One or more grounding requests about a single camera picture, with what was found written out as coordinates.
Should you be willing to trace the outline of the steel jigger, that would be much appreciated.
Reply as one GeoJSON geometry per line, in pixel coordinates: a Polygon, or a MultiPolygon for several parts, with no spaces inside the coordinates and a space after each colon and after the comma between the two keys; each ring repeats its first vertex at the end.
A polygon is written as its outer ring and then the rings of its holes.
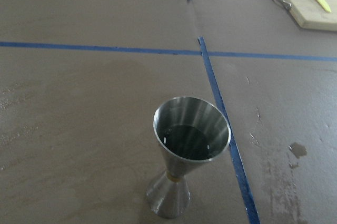
{"type": "Polygon", "coordinates": [[[191,201],[186,175],[214,161],[229,146],[231,129],[224,114],[196,97],[174,97],[161,104],[153,130],[165,170],[149,183],[146,200],[161,218],[182,215],[191,201]]]}

